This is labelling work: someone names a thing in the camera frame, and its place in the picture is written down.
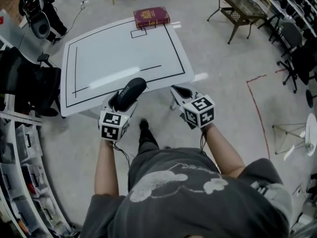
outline gray t-shirt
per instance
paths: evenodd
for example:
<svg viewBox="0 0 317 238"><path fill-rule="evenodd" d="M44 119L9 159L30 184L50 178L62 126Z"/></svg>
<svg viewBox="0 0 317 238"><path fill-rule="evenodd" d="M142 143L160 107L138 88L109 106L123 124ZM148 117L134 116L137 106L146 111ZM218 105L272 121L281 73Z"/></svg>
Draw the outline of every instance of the gray t-shirt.
<svg viewBox="0 0 317 238"><path fill-rule="evenodd" d="M219 174L200 149L137 156L127 196L94 195L81 238L284 238L291 197L267 159L239 178Z"/></svg>

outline white table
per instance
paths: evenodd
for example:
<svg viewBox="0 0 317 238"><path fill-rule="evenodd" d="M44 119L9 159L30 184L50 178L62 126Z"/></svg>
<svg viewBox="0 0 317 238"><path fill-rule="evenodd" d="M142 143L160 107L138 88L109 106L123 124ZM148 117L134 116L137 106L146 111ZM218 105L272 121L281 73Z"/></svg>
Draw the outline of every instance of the white table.
<svg viewBox="0 0 317 238"><path fill-rule="evenodd" d="M317 146L317 121L314 114L310 113L308 115L306 123L279 124L273 125L273 128L286 134L283 143L279 147L279 150L282 148L283 150L276 151L276 155L285 153L284 160L286 160L295 149L301 147L305 147L305 152L308 156L314 154ZM284 147L288 137L292 137L288 140L288 145L292 145L291 148Z"/></svg>
<svg viewBox="0 0 317 238"><path fill-rule="evenodd" d="M127 18L65 44L60 86L61 114L100 106L131 79L147 82L144 92L192 81L194 73L170 24L137 29Z"/></svg>

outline sneaker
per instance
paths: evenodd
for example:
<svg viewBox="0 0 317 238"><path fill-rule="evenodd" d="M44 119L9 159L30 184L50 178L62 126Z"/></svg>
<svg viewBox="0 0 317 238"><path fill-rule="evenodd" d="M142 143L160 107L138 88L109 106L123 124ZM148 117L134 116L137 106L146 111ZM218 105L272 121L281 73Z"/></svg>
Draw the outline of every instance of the sneaker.
<svg viewBox="0 0 317 238"><path fill-rule="evenodd" d="M145 118L143 118L143 119L140 121L139 127L140 127L140 129L148 129L148 128L149 128L149 123L148 123L148 121L147 121Z"/></svg>

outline book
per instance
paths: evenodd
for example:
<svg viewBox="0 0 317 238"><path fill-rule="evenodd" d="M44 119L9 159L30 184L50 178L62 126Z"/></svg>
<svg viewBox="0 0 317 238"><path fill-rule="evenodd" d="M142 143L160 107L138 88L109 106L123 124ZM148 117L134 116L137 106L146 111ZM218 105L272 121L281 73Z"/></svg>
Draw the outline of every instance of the book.
<svg viewBox="0 0 317 238"><path fill-rule="evenodd" d="M137 28L167 24L170 22L165 7L153 7L133 12Z"/></svg>

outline table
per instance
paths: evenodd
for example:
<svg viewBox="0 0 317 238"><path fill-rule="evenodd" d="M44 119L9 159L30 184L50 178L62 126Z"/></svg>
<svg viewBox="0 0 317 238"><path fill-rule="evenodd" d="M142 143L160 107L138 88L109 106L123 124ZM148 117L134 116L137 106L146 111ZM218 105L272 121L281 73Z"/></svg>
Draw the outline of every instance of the table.
<svg viewBox="0 0 317 238"><path fill-rule="evenodd" d="M273 125L273 128L278 129L286 134L286 137L284 138L283 143L280 145L279 150L283 148L288 136L292 136L292 140L290 142L293 144L291 148L284 149L281 152L276 151L276 155L285 153L284 160L286 160L295 149L301 147L305 147L308 156L312 156L314 154L317 146L317 120L313 113L308 115L306 123L279 124Z"/></svg>
<svg viewBox="0 0 317 238"><path fill-rule="evenodd" d="M256 23L259 19L265 20L267 17L267 15L264 13L261 7L252 0L224 0L224 1L231 7L221 8L220 0L219 0L218 9L212 15L210 15L207 21L209 21L213 15L215 15L218 11L220 11L234 24L234 28L233 28L231 37L228 41L228 44L230 44L239 26L244 26L244 25L250 26L249 35L247 37L248 39L251 34L252 25Z"/></svg>
<svg viewBox="0 0 317 238"><path fill-rule="evenodd" d="M110 93L135 77L147 82L145 92L192 81L194 73L170 24L137 29L134 17L85 33L64 48L61 114L100 106Z"/></svg>

